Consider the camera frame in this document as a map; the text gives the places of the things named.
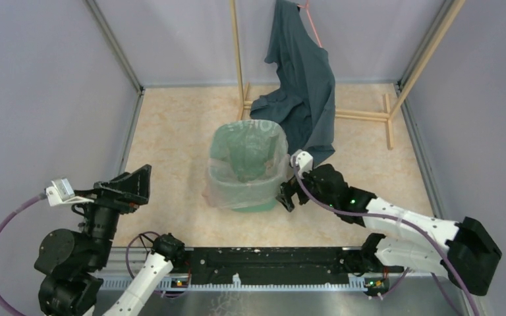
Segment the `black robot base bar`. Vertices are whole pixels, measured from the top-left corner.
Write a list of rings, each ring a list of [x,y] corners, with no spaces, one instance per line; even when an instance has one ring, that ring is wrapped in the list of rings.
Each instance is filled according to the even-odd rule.
[[[192,248],[172,270],[190,277],[192,285],[230,284],[238,275],[248,286],[347,284],[371,273],[403,271],[360,248],[344,247]]]

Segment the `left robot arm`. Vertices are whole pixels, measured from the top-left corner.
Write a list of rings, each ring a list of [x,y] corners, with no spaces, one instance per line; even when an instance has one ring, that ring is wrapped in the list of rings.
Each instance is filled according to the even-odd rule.
[[[106,267],[121,215],[135,212],[150,199],[151,165],[124,172],[89,190],[75,190],[66,178],[45,189],[50,206],[68,205],[82,216],[80,230],[66,228],[46,235],[35,270],[44,274],[38,299],[44,315],[92,315],[104,281],[94,276]],[[132,282],[106,315],[138,315],[160,281],[182,269],[184,243],[172,234],[158,236]]]

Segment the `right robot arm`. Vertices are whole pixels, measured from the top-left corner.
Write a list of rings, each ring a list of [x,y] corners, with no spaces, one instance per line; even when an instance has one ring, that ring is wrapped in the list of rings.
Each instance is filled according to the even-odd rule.
[[[277,200],[287,211],[300,204],[320,202],[342,221],[370,229],[360,253],[368,271],[402,266],[448,278],[475,296],[485,296],[502,252],[485,226],[465,217],[451,221],[403,209],[369,192],[349,186],[330,164],[280,184]]]

